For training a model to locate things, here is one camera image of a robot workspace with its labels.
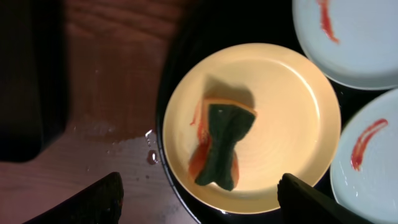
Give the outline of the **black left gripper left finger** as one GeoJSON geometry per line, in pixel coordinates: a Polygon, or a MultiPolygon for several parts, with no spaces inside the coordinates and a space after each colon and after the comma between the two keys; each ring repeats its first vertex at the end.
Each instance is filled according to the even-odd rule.
{"type": "Polygon", "coordinates": [[[123,197],[121,175],[119,172],[112,172],[27,223],[118,224],[123,197]]]}

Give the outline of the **yellow plate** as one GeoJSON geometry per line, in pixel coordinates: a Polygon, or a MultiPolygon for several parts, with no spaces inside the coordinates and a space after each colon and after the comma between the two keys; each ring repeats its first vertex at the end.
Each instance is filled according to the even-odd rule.
{"type": "Polygon", "coordinates": [[[278,209],[277,184],[285,173],[316,185],[334,158],[341,130],[335,92],[303,55],[272,44],[241,44],[196,64],[174,90],[162,124],[168,166],[198,201],[227,213],[278,209]],[[236,100],[257,113],[236,145],[239,182],[232,191],[199,186],[188,175],[197,148],[198,104],[206,97],[236,100]]]}

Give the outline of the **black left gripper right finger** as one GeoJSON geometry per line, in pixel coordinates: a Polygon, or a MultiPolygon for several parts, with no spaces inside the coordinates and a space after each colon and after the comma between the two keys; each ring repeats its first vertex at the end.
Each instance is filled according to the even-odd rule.
{"type": "Polygon", "coordinates": [[[371,224],[290,173],[279,180],[277,199],[285,223],[371,224]]]}

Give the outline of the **green and yellow sponge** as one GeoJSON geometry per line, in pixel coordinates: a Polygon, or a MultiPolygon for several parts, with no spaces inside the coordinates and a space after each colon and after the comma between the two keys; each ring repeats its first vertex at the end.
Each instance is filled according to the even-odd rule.
{"type": "Polygon", "coordinates": [[[250,106],[223,98],[205,98],[195,111],[198,147],[188,173],[197,185],[215,183],[232,191],[239,181],[235,146],[250,131],[257,113],[250,106]]]}

